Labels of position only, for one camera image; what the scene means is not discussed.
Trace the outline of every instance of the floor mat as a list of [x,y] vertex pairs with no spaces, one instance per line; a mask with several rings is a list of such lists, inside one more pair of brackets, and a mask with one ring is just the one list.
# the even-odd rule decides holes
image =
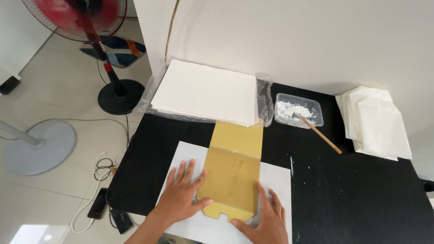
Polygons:
[[[104,44],[104,49],[110,63],[121,69],[129,67],[146,53],[146,47],[143,44],[123,36],[114,35],[109,38],[101,39],[104,40],[102,44]],[[80,51],[94,58],[98,58],[90,42],[83,43]]]

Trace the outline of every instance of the smartphone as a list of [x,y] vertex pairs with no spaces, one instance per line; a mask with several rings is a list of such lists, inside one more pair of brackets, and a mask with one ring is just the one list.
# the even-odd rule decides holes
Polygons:
[[128,216],[127,212],[112,209],[110,213],[112,214],[113,220],[116,224],[116,227],[118,228],[119,233],[123,234],[133,226],[133,223],[131,222],[131,219]]
[[92,207],[87,214],[88,218],[101,219],[102,214],[107,207],[107,188],[101,188],[96,196],[95,201],[92,204]]

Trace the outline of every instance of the electric fan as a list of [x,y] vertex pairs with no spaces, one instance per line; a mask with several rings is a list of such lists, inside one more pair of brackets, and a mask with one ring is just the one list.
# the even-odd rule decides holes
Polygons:
[[113,115],[131,113],[145,88],[137,81],[117,77],[101,43],[101,38],[110,37],[122,25],[126,0],[22,1],[38,21],[56,34],[74,41],[91,42],[110,79],[98,94],[99,106]]

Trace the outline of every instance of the table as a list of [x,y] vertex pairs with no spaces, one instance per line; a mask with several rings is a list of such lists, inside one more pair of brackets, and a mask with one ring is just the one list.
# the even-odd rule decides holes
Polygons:
[[[261,161],[285,168],[294,161],[293,243],[434,243],[434,210],[410,160],[354,152],[334,96],[273,84],[273,102],[280,92],[318,101],[324,117],[318,129],[342,150],[337,154],[310,129],[276,121],[264,128]],[[147,215],[178,142],[209,147],[213,129],[145,114],[108,189],[109,205]]]

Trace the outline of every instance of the left hand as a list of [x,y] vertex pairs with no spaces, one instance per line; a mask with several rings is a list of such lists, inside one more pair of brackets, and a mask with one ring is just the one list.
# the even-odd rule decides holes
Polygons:
[[185,170],[186,162],[183,160],[176,178],[174,178],[176,169],[173,168],[170,171],[160,201],[147,218],[151,217],[154,221],[160,222],[164,227],[168,228],[178,221],[190,218],[213,202],[209,198],[202,199],[194,204],[191,202],[193,194],[203,184],[207,176],[207,170],[204,170],[197,180],[190,183],[194,163],[194,159],[190,160],[188,168]]

